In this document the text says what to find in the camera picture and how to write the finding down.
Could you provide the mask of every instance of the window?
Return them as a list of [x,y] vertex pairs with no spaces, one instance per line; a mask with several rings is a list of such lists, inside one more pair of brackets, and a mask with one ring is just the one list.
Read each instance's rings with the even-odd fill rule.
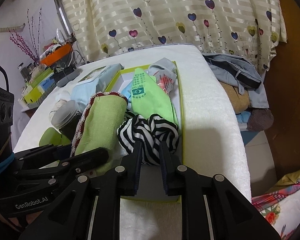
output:
[[63,30],[70,36],[73,31],[66,15],[65,8],[63,7],[62,0],[54,0],[54,3],[58,11],[59,20],[63,26]]

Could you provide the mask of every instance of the tile floor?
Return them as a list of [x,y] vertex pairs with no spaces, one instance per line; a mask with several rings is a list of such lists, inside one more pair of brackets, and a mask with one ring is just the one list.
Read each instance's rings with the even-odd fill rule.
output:
[[276,182],[271,150],[264,131],[260,132],[245,147],[251,180],[251,194],[264,194]]

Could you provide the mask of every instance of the orange basket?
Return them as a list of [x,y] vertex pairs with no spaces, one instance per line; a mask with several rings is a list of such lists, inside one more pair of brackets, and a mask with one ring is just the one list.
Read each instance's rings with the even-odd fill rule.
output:
[[64,57],[71,51],[71,44],[67,43],[66,45],[63,45],[61,48],[57,49],[56,51],[52,52],[47,57],[45,57],[43,60],[41,60],[41,63],[49,67],[56,61],[62,59],[62,57]]

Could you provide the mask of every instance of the curtain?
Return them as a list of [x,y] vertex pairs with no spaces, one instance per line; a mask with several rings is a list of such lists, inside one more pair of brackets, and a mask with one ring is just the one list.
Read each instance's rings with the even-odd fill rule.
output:
[[87,60],[162,44],[244,57],[262,73],[286,42],[279,0],[63,0]]

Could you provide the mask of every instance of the bed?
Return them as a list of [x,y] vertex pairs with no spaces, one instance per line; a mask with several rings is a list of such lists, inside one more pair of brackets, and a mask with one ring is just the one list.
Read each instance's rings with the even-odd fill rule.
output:
[[[125,68],[153,63],[163,57],[178,66],[184,115],[184,164],[199,174],[224,174],[251,200],[250,174],[237,119],[231,103],[201,52],[193,45],[143,49],[102,59],[80,67],[82,73],[63,88],[56,88],[38,108],[24,129],[14,152],[37,147],[51,126],[49,112],[55,96],[71,91],[91,70],[121,63]],[[121,239],[178,239],[181,204],[121,199]]]

